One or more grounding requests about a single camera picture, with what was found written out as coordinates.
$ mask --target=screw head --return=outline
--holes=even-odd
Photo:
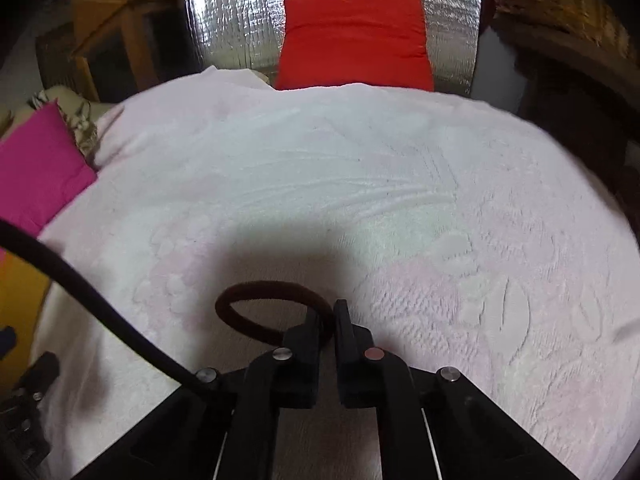
[[[460,378],[460,370],[453,366],[445,366],[440,369],[440,376],[450,383],[455,383]]]
[[[218,378],[218,371],[215,368],[203,368],[196,372],[196,377],[200,382],[212,383]]]
[[[369,361],[380,361],[385,356],[385,351],[377,346],[372,346],[364,351],[364,357]]]
[[[286,361],[291,359],[293,352],[289,348],[282,346],[280,348],[276,348],[271,355],[273,355],[273,358],[276,359],[276,361]]]

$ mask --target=pink pillow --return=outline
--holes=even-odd
[[[0,143],[0,218],[37,236],[95,180],[52,102]]]

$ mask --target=blue object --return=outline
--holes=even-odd
[[[0,359],[3,359],[17,343],[18,338],[12,327],[6,326],[0,330]]]

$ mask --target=wooden cabinet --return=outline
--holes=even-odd
[[[71,1],[76,38],[73,56],[85,97],[117,102],[182,75],[180,72],[192,72],[177,0]],[[164,38],[158,38],[158,30],[164,30]],[[175,52],[182,49],[184,67],[167,67],[162,49],[165,43],[180,40],[182,44],[169,44],[168,49],[174,52],[176,65],[181,60],[176,62]]]

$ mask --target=textured bedspread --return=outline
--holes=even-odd
[[[612,478],[638,442],[635,239],[530,124],[456,96],[276,92],[209,69],[126,101],[97,162],[98,182],[42,239],[187,368],[264,351],[214,300],[289,280],[347,299],[410,365],[460,368],[581,479]],[[251,311],[280,328],[303,317]],[[58,288],[35,346],[62,361],[44,403],[57,479],[175,388]],[[374,413],[338,406],[331,349],[323,359],[316,409],[282,415],[274,477],[379,478]]]

